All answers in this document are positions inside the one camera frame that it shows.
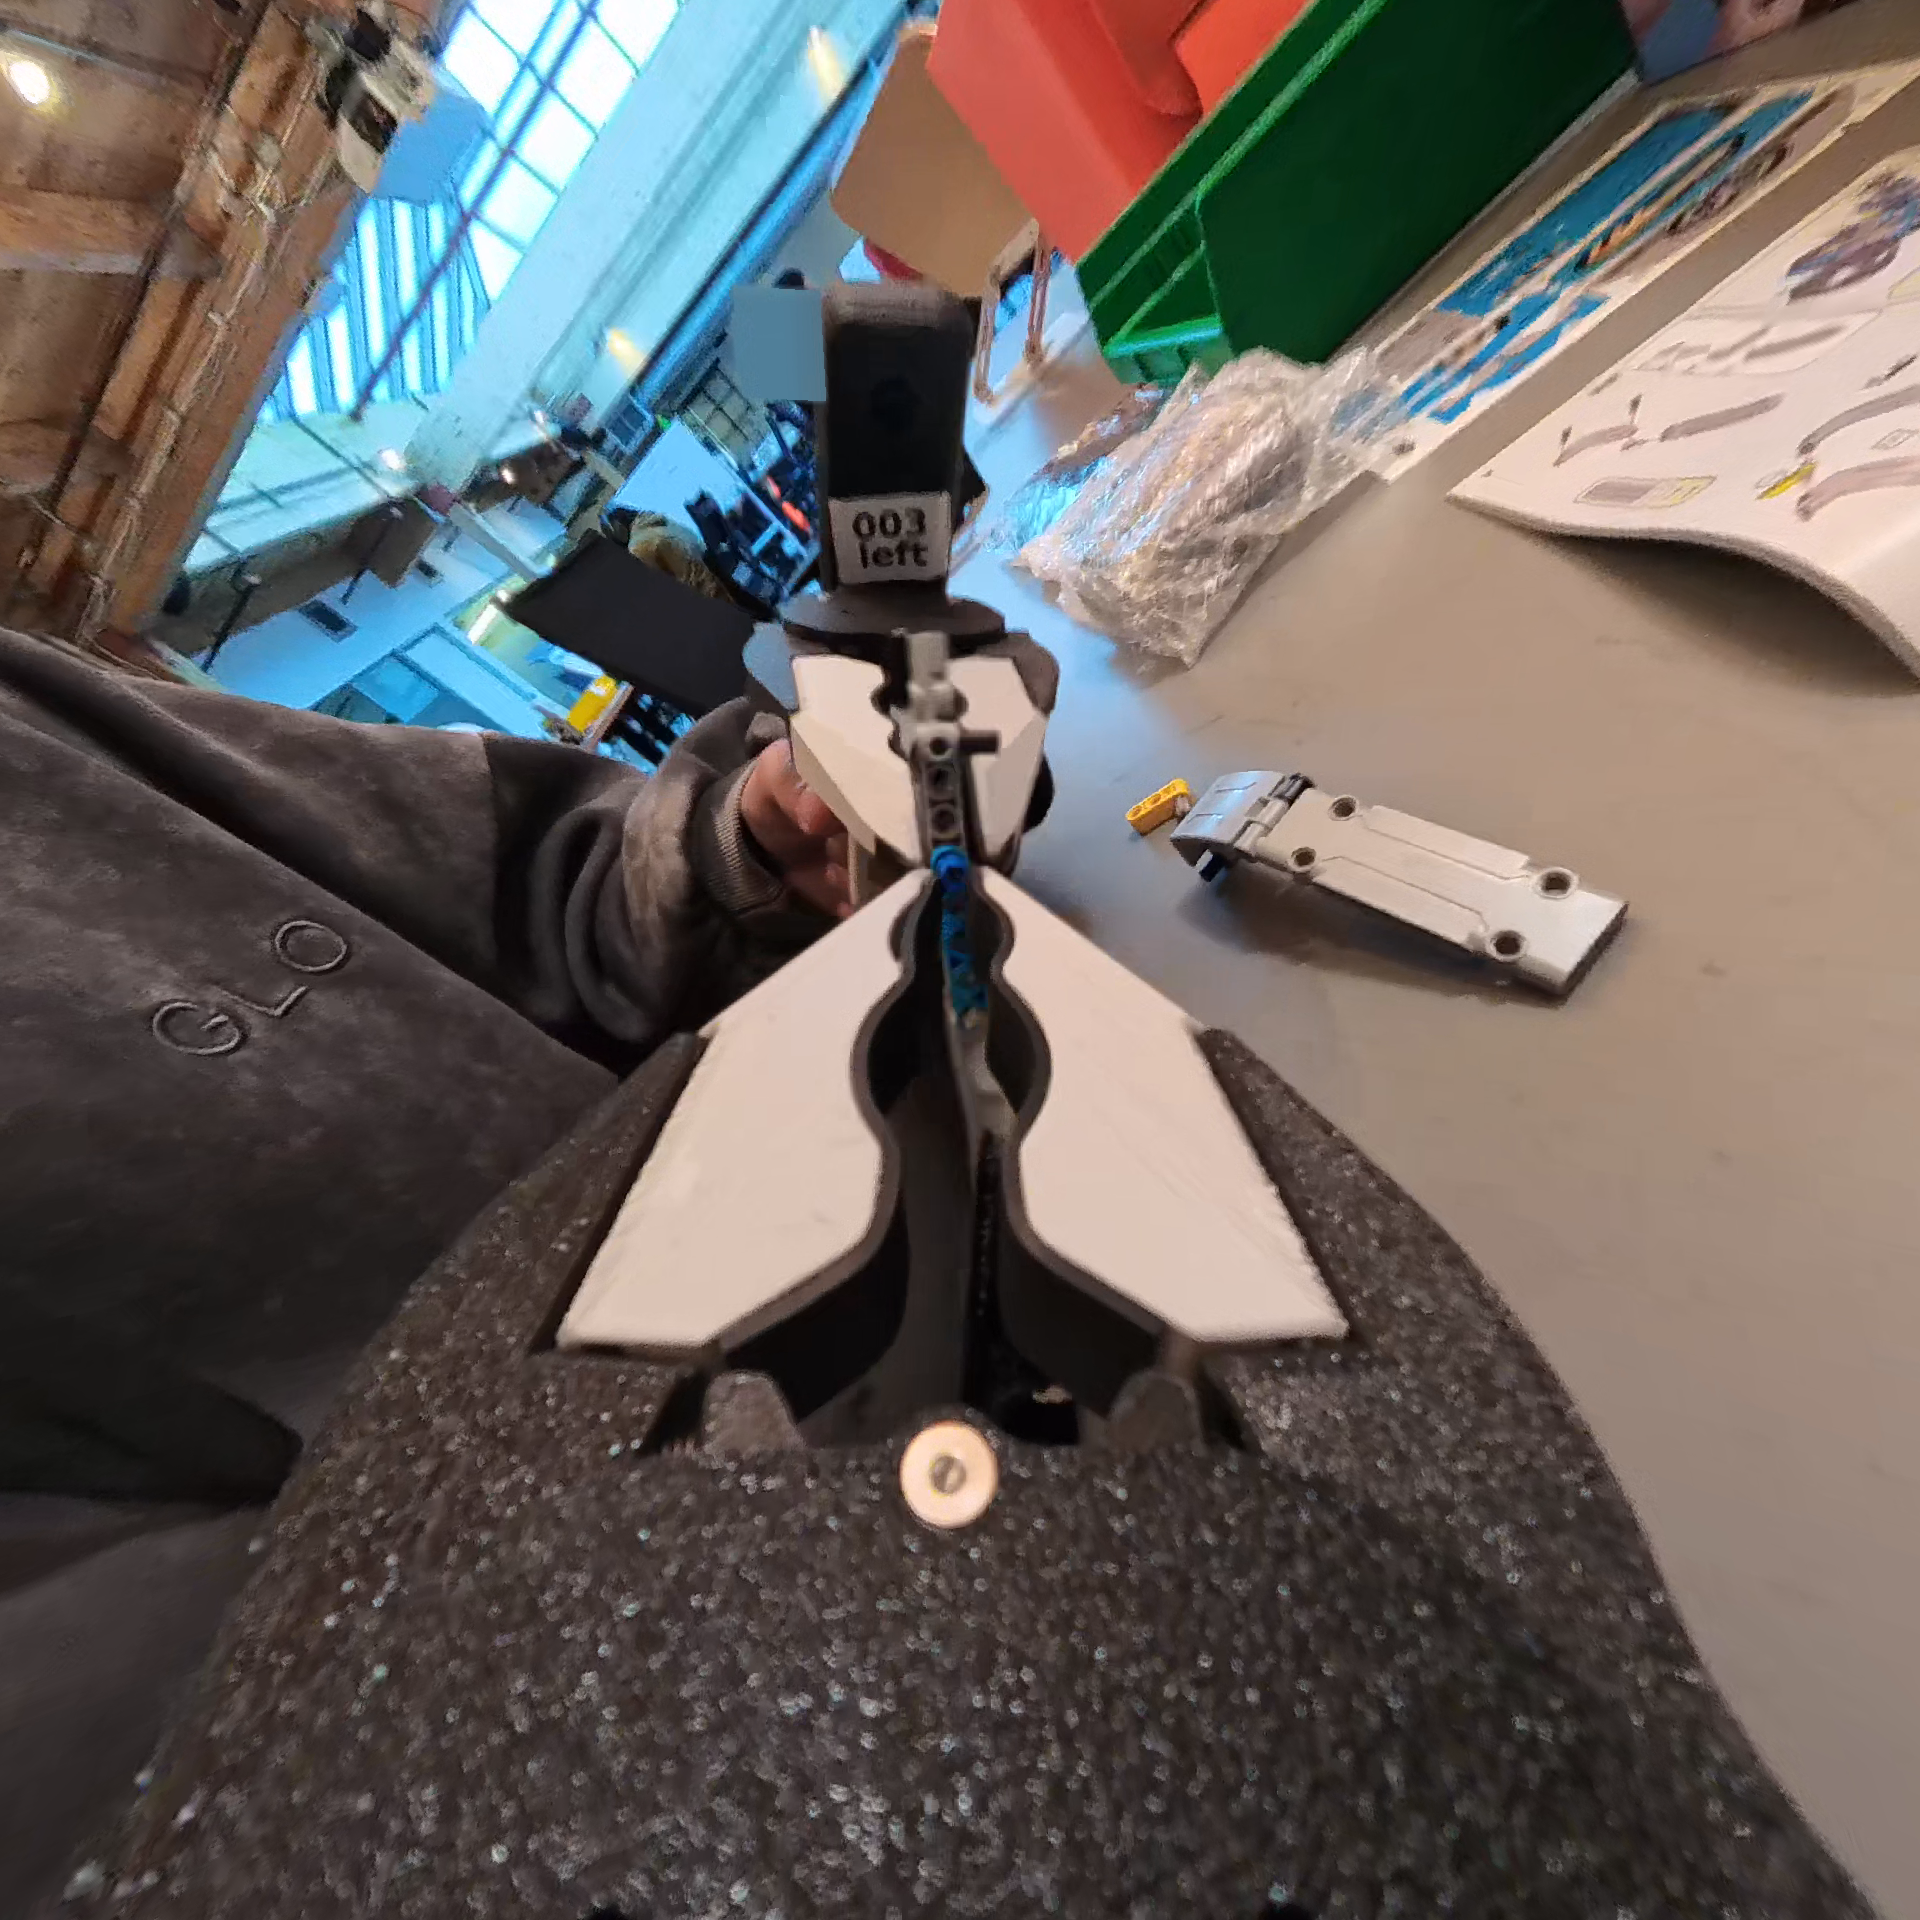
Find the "clear plastic bag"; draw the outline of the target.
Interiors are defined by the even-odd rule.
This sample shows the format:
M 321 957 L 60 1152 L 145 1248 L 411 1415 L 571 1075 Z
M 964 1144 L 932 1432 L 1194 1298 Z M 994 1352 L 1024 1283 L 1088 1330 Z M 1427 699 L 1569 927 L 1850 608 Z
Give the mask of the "clear plastic bag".
M 1403 422 L 1377 348 L 1273 348 L 1137 388 L 997 519 L 1054 608 L 1138 656 L 1193 665 L 1307 521 L 1375 468 Z

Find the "grey toy panel assembly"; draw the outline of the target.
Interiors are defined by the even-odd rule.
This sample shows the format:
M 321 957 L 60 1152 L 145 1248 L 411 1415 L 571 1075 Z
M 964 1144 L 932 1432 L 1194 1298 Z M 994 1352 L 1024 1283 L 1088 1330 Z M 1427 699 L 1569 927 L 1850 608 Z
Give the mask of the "grey toy panel assembly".
M 1307 774 L 1214 779 L 1172 827 L 1205 881 L 1267 867 L 1470 953 L 1538 992 L 1569 997 L 1629 903 L 1569 867 L 1534 863 L 1413 813 L 1360 803 Z
M 900 699 L 892 707 L 892 720 L 899 728 L 900 752 L 910 758 L 919 779 L 922 779 L 922 807 L 927 827 L 927 867 L 932 853 L 936 846 L 964 846 L 969 848 L 969 816 L 968 816 L 968 779 L 964 779 L 964 728 L 961 728 L 961 699 L 949 677 L 949 649 L 942 633 L 899 633 L 899 662 L 900 662 Z M 939 949 L 939 906 L 932 879 L 932 900 L 934 900 L 934 927 L 936 927 L 936 949 Z M 939 965 L 939 1006 L 942 1006 L 942 1037 L 948 1037 L 948 1064 L 952 1075 L 956 1110 L 964 1118 L 968 1147 L 973 1163 L 982 1155 L 988 1144 L 1005 1133 L 1005 1101 L 1001 1086 L 988 1069 L 988 1019 L 979 1035 L 961 1035 L 948 1013 L 942 992 L 942 965 Z

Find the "green storage bin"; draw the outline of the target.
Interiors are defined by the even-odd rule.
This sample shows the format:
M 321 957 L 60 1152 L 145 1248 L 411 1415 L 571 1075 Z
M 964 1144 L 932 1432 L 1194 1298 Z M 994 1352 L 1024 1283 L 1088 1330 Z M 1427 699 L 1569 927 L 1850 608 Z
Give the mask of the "green storage bin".
M 1619 4 L 1310 4 L 1073 265 L 1102 361 L 1338 356 L 1629 73 Z

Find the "white instruction booklet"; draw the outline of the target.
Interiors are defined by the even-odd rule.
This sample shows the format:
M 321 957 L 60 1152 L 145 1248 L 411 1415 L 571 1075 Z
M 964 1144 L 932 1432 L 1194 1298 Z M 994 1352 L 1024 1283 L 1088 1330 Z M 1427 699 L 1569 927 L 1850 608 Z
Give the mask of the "white instruction booklet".
M 1917 677 L 1917 151 L 1872 163 L 1452 503 L 1775 569 Z

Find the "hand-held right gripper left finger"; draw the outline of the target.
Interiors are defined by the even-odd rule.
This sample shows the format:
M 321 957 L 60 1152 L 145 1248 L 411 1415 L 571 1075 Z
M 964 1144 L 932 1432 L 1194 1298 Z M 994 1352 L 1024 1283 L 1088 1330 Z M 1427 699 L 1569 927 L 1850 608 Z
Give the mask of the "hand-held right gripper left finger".
M 900 1149 L 876 1040 L 919 983 L 927 894 L 927 874 L 895 881 L 698 1032 L 557 1318 L 557 1354 L 761 1370 L 792 1409 L 823 1409 L 887 1352 Z

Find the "blue sticker sheet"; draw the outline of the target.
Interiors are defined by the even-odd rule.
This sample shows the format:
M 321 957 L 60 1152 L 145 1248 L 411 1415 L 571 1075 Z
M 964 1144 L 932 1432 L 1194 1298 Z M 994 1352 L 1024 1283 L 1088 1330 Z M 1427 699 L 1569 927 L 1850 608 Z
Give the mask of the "blue sticker sheet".
M 1377 368 L 1394 401 L 1375 472 L 1399 481 L 1424 465 L 1905 84 L 1905 68 L 1854 68 L 1651 106 L 1382 343 Z

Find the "person's left hand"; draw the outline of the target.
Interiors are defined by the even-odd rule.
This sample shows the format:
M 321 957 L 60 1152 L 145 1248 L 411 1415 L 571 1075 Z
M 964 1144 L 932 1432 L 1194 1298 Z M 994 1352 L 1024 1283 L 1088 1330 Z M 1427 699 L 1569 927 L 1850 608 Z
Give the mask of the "person's left hand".
M 788 738 L 766 744 L 737 791 L 737 818 L 782 894 L 830 922 L 853 915 L 853 839 L 806 786 Z

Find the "toy robot kit box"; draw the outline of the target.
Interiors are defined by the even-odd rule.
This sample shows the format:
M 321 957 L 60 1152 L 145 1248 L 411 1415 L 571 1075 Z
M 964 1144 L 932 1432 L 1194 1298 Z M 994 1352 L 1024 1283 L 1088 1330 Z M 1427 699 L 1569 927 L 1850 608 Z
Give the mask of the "toy robot kit box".
M 1677 79 L 1854 4 L 1617 4 L 1645 84 Z

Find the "person's left forearm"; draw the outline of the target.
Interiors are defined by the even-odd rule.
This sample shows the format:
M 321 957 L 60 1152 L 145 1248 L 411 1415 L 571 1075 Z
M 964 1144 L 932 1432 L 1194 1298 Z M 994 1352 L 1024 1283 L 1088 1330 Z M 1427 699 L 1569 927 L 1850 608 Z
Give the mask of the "person's left forearm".
M 650 774 L 490 738 L 495 992 L 627 1075 L 806 947 L 823 924 L 745 816 L 776 744 L 749 703 L 696 720 Z

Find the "white ceiling-mounted device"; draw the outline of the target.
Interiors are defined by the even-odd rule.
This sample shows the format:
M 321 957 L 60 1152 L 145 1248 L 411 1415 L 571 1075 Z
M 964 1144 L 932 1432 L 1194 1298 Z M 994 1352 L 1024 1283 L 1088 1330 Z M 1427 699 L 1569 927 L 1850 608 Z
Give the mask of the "white ceiling-mounted device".
M 341 170 L 371 200 L 398 131 L 420 120 L 439 94 L 424 14 L 414 4 L 353 4 L 344 19 L 310 24 L 310 38 Z

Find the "orange plastic container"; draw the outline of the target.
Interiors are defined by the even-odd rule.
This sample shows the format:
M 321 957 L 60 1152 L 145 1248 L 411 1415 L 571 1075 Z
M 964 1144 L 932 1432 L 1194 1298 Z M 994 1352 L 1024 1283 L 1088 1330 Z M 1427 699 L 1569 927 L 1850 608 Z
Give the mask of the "orange plastic container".
M 942 4 L 927 73 L 1077 265 L 1307 9 Z

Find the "blue toy beam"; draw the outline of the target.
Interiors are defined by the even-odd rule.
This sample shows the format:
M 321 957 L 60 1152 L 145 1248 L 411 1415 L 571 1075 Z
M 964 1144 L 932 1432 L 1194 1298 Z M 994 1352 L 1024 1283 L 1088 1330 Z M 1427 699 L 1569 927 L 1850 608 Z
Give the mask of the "blue toy beam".
M 979 1035 L 988 1019 L 986 977 L 975 953 L 975 886 L 964 846 L 932 853 L 934 899 L 939 906 L 939 965 L 948 1013 L 961 1035 Z

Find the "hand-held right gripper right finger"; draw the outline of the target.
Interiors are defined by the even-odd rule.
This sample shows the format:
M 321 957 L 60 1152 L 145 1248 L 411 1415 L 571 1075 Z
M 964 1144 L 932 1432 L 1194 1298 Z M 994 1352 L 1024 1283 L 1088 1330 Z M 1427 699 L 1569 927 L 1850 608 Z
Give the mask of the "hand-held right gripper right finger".
M 1348 1318 L 1233 1112 L 1203 1026 L 1005 874 L 982 874 L 999 1149 L 999 1321 L 1109 1418 L 1165 1360 L 1326 1344 Z

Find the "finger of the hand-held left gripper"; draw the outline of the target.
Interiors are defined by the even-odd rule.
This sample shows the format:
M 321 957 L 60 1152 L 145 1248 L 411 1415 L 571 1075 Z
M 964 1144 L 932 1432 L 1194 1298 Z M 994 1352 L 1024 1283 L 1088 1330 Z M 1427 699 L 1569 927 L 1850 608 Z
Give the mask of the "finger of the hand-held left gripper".
M 1012 873 L 1043 794 L 1044 711 L 999 656 L 956 659 L 956 699 L 969 848 L 982 866 Z
M 883 711 L 883 665 L 834 652 L 792 652 L 789 665 L 792 764 L 847 829 L 858 912 L 927 863 L 922 779 Z

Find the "tan board on white stand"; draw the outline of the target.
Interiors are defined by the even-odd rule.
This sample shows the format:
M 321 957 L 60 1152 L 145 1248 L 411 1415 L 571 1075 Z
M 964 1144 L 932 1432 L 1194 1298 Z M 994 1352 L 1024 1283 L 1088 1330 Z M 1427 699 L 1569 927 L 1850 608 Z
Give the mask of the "tan board on white stand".
M 936 27 L 907 19 L 830 187 L 877 273 L 975 302 L 973 401 L 1001 412 L 1044 361 L 1054 247 L 932 79 Z M 1019 359 L 997 376 L 999 302 L 1030 282 Z

